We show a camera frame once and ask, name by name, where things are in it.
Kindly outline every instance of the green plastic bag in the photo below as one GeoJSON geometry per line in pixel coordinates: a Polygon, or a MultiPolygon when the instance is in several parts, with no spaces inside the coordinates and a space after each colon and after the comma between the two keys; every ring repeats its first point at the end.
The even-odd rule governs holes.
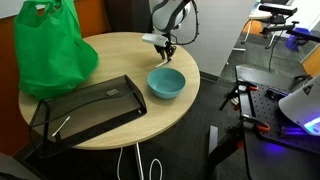
{"type": "Polygon", "coordinates": [[[37,99],[72,91],[98,65],[82,40],[73,0],[27,0],[14,20],[19,88],[37,99]],[[37,5],[44,5],[39,15],[37,5]]]}

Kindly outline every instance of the white machine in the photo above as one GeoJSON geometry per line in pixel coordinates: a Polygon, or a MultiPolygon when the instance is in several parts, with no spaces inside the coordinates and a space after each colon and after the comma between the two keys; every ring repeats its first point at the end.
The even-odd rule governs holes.
{"type": "Polygon", "coordinates": [[[320,136],[320,74],[280,99],[279,108],[310,135],[320,136]]]}
{"type": "Polygon", "coordinates": [[[157,67],[171,61],[176,47],[173,45],[186,45],[194,42],[198,33],[197,7],[194,0],[149,0],[152,16],[153,33],[146,33],[142,40],[155,45],[158,53],[161,54],[164,62],[157,67]],[[171,41],[171,31],[179,29],[181,22],[190,12],[192,2],[196,14],[196,34],[188,43],[174,43],[171,41]]]}

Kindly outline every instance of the chair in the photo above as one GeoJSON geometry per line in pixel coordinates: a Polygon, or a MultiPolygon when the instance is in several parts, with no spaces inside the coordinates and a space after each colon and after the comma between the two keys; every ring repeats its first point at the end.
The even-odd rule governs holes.
{"type": "MultiPolygon", "coordinates": [[[[254,8],[252,10],[252,12],[249,15],[249,27],[248,27],[248,31],[246,34],[245,39],[241,42],[241,44],[244,44],[248,38],[248,35],[250,33],[250,29],[252,26],[252,21],[256,20],[256,21],[260,21],[264,24],[266,24],[265,27],[270,27],[270,26],[278,26],[278,25],[285,25],[286,24],[286,19],[288,17],[285,17],[282,14],[271,14],[269,12],[265,12],[265,11],[260,11],[259,10],[259,5],[263,4],[263,3],[272,3],[272,4],[280,4],[280,5],[286,5],[288,3],[289,0],[261,0],[260,4],[256,3],[254,5],[254,8]]],[[[272,42],[274,40],[276,33],[273,32],[272,38],[270,40],[270,43],[268,46],[266,46],[266,49],[269,49],[270,46],[272,45],[272,42]]]]}

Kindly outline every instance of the floor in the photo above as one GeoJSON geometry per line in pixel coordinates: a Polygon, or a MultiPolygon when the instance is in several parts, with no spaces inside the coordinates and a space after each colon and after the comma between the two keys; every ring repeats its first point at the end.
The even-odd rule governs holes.
{"type": "MultiPolygon", "coordinates": [[[[219,111],[224,94],[229,92],[235,82],[235,66],[245,65],[256,69],[296,76],[305,74],[300,61],[308,53],[306,48],[299,51],[289,51],[285,40],[281,39],[275,48],[266,50],[268,40],[261,36],[250,35],[245,44],[241,44],[244,34],[241,34],[235,47],[245,48],[245,52],[233,51],[228,64],[220,78],[207,79],[202,77],[197,98],[187,114],[172,128],[159,136],[140,143],[142,165],[145,179],[149,179],[151,162],[157,158],[162,164],[162,179],[169,180],[203,180],[206,172],[208,154],[208,133],[210,125],[219,129],[218,138],[224,135],[224,130],[238,122],[237,112],[231,104],[219,111]]],[[[69,149],[52,158],[40,159],[32,153],[25,163],[41,174],[42,179],[57,180],[100,180],[118,179],[117,164],[120,149],[106,151],[82,151],[69,149]]],[[[124,148],[119,175],[121,179],[138,179],[138,171],[133,147],[124,148]]],[[[152,179],[159,179],[160,166],[155,164],[152,179]]],[[[239,149],[229,156],[215,169],[217,180],[245,180],[246,165],[244,151],[239,149]]]]}

